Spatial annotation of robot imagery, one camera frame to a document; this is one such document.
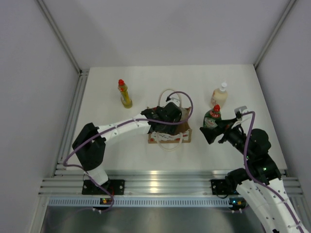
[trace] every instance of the gray wall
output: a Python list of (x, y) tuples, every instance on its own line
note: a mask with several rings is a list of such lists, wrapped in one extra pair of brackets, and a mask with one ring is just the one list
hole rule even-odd
[(0, 228), (29, 228), (77, 80), (34, 0), (0, 2)]
[(46, 0), (83, 68), (252, 64), (288, 0)]
[(258, 67), (291, 174), (311, 206), (311, 1), (299, 0)]

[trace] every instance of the beige bottle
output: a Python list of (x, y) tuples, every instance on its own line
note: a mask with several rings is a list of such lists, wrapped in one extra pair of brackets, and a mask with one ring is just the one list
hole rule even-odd
[(214, 90), (212, 98), (210, 100), (210, 107), (213, 108), (215, 105), (219, 105), (221, 108), (223, 107), (227, 97), (228, 92), (225, 90), (227, 87), (227, 83), (222, 83), (222, 86), (220, 88), (217, 88)]

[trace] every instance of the metal grille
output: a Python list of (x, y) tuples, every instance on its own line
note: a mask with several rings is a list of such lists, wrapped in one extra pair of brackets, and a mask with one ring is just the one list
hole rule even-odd
[[(101, 198), (51, 198), (49, 206), (105, 207)], [(124, 198), (115, 197), (115, 207), (231, 207), (229, 199), (220, 198)]]

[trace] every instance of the white table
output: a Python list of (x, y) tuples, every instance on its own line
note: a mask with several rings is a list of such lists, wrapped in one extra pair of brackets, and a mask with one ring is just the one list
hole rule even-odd
[[(125, 109), (117, 89), (118, 79), (128, 85), (133, 107)], [(160, 92), (168, 87), (188, 93), (194, 103), (189, 125), (192, 142), (173, 152), (148, 144), (147, 135), (128, 138), (106, 148), (104, 166), (109, 170), (216, 171), (243, 166), (242, 154), (230, 143), (209, 145), (199, 128), (210, 109), (213, 90), (228, 83), (228, 99), (221, 109), (222, 119), (234, 118), (234, 109), (246, 105), (256, 112), (255, 128), (265, 130), (272, 147), (269, 154), (279, 169), (287, 169), (253, 65), (168, 66), (168, 67), (95, 67), (91, 68), (77, 121), (75, 136), (87, 123), (95, 126), (131, 118), (146, 107), (157, 105)], [(182, 98), (183, 107), (190, 102)], [(248, 130), (250, 120), (243, 123)], [(73, 156), (69, 164), (80, 164)]]

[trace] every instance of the bottle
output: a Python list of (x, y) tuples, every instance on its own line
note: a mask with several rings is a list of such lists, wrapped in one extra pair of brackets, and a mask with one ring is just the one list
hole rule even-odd
[(210, 100), (210, 106), (211, 108), (214, 107), (216, 104), (218, 104), (221, 108), (223, 107), (227, 97), (228, 92), (225, 90), (227, 87), (227, 83), (222, 83), (222, 86), (220, 88), (217, 88), (214, 90), (212, 98)]
[(209, 110), (203, 120), (203, 127), (214, 129), (217, 127), (216, 120), (221, 120), (220, 106), (216, 104), (213, 109)]
[(127, 92), (127, 85), (122, 79), (119, 80), (119, 91), (121, 92), (121, 102), (125, 108), (131, 108), (133, 106), (132, 100)]

